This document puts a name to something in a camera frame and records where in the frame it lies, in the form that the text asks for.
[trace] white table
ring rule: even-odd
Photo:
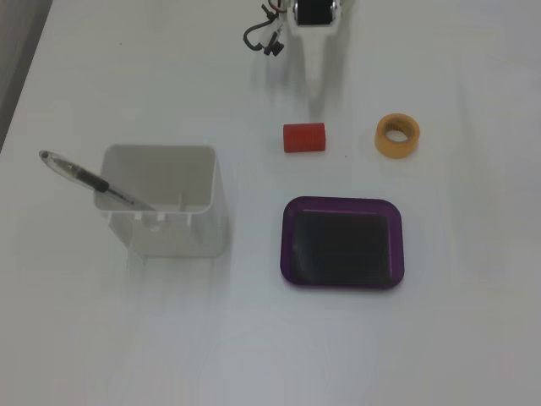
[[[298,46],[242,43],[258,2],[55,0],[0,154],[0,404],[538,403],[541,7],[519,3],[358,0],[316,117]],[[390,112],[421,126],[407,160],[374,148]],[[327,151],[285,155],[282,125],[314,119]],[[129,272],[37,155],[97,170],[115,143],[213,145],[228,252]],[[300,195],[394,203],[402,285],[288,285]]]

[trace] white bin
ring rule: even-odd
[[[141,257],[216,257],[226,246],[220,168],[209,146],[113,145],[101,176],[157,211],[130,211],[94,193],[96,207]]]

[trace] black pen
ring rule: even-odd
[[[122,192],[120,189],[109,184],[106,180],[54,152],[40,151],[40,158],[50,169],[59,175],[64,176],[66,179],[71,180],[76,184],[103,193],[122,203],[126,207],[129,207],[131,210],[156,211],[154,207]]]

